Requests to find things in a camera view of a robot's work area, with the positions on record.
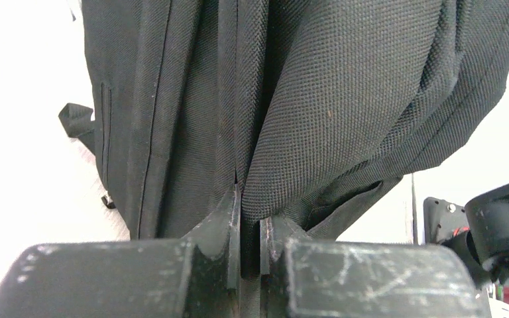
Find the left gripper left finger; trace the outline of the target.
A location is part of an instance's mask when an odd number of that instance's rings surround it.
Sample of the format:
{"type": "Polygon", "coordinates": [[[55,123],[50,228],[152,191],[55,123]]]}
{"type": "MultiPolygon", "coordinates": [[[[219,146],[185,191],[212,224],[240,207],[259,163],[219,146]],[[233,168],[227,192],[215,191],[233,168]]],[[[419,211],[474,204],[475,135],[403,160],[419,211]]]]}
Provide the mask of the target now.
{"type": "Polygon", "coordinates": [[[0,317],[238,317],[241,198],[182,238],[41,244],[0,284],[0,317]]]}

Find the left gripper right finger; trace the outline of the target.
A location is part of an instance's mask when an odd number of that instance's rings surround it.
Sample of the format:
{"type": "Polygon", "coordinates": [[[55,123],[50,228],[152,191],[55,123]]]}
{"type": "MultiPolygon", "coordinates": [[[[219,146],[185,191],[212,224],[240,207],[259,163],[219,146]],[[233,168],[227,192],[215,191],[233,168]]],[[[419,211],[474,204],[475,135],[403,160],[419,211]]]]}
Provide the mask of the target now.
{"type": "Polygon", "coordinates": [[[290,219],[260,223],[262,317],[488,317],[448,248],[315,240],[290,219]]]}

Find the black backpack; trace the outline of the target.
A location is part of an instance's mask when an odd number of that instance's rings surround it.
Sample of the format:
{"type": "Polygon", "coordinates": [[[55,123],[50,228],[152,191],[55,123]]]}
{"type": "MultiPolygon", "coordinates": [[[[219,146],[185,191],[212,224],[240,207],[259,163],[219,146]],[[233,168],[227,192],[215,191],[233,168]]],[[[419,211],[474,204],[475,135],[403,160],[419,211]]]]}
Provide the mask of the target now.
{"type": "Polygon", "coordinates": [[[281,214],[334,239],[450,157],[502,97],[509,1],[83,1],[95,154],[132,239],[241,197],[241,267],[281,214]]]}

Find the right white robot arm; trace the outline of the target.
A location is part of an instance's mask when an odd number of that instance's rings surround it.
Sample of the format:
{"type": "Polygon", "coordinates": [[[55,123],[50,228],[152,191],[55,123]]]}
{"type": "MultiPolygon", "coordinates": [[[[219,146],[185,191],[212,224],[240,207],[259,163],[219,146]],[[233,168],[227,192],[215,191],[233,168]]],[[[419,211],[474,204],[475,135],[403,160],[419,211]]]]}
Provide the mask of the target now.
{"type": "Polygon", "coordinates": [[[509,184],[464,206],[426,198],[424,232],[426,243],[446,246],[461,259],[476,288],[509,286],[509,184]]]}

